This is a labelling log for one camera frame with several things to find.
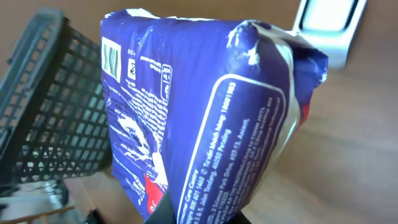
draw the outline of white device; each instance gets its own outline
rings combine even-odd
[[[367,0],[302,0],[293,32],[329,56],[329,68],[342,69]]]

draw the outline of purple package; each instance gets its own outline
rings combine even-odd
[[[144,219],[168,189],[177,223],[226,223],[297,127],[328,58],[261,21],[101,21],[114,174]]]

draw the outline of wooden floor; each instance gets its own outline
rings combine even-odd
[[[0,74],[27,21],[44,4],[62,6],[73,27],[99,41],[99,21],[117,9],[262,19],[290,29],[299,0],[2,0]],[[398,1],[369,0],[347,67],[329,72],[313,96],[308,121],[244,209],[253,223],[398,223],[397,18]],[[97,206],[110,223],[141,222],[114,180],[97,174],[69,183],[76,198],[94,198],[81,203],[83,211]]]

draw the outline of gray basket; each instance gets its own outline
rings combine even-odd
[[[110,155],[101,54],[59,10],[40,10],[0,86],[0,185],[94,174]]]

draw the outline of laundry basket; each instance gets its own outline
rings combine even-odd
[[[0,85],[0,185],[94,174],[110,155],[99,45],[42,9]]]

